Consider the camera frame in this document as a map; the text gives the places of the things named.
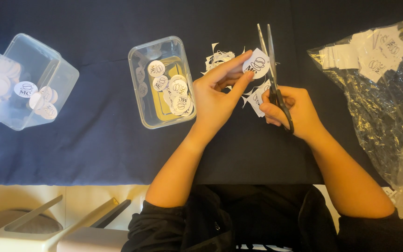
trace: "person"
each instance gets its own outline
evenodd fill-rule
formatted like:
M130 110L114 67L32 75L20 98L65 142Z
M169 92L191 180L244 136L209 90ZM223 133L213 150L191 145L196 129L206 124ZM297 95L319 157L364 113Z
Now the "person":
M305 89L279 86L294 134L312 149L341 214L338 234L312 185L192 185L203 150L253 79L253 72L241 72L251 54L194 81L196 121L150 185L122 251L403 251L403 220L393 203L324 128ZM262 99L266 122L288 127L268 90Z

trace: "person's right hand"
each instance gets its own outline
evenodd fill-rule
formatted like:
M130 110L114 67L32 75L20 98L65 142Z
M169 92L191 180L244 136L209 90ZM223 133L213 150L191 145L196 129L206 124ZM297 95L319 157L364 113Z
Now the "person's right hand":
M278 89L281 91L284 103L292 116L295 136L308 141L324 129L307 90L285 86L278 86ZM263 103L259 106L260 110L265 113L267 123L277 126L281 126L282 123L288 129L287 117L278 106L270 103L269 95L270 90L262 94Z

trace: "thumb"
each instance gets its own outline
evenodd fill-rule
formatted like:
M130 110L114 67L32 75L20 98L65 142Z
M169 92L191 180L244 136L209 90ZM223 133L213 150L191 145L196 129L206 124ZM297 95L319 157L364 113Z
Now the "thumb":
M286 115L278 106L269 102L265 102L259 106L259 109L267 116L271 116L274 119L280 121L285 127L290 127Z
M232 99L234 100L239 100L243 92L245 92L248 83L250 83L253 80L253 76L254 72L252 71L245 72L243 76L241 76L238 79L238 81L234 84L233 88L228 93L228 96L232 97Z

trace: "clear plastic bag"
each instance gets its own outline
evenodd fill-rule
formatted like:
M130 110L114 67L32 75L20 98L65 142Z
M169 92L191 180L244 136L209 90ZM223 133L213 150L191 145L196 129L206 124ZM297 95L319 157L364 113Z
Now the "clear plastic bag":
M403 21L360 34L377 43L381 39L378 31L395 27L399 30L398 38L403 41ZM350 41L355 37L357 36L346 37L326 47L352 44ZM390 45L386 39L383 42L382 46L386 46L383 49L386 50ZM366 151L378 173L397 191L392 199L403 218L403 57L397 68L393 67L393 70L386 67L388 70L378 80L372 81L361 73L365 67L368 68L368 65L363 65L363 58L371 58L369 54L375 46L367 45L358 50L360 69L331 66L332 63L326 62L329 58L324 51L328 50L324 48L312 49L308 53L317 67L344 91L360 146Z

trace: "table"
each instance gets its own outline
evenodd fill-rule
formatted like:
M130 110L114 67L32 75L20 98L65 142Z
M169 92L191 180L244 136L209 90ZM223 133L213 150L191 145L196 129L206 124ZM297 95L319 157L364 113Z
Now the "table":
M374 11L381 4L384 7ZM151 183L194 120L160 129L143 127L128 52L139 44L178 36L195 80L212 54L211 43L236 54L243 46L260 47L257 23L272 26L275 57L281 63L278 81L308 89L325 127L383 184L358 145L345 96L305 51L401 20L403 3L386 0L0 3L0 53L23 32L57 50L80 71L53 123L22 131L0 123L0 184ZM207 146L195 183L322 183L304 141L267 125L249 105L241 106L242 101Z

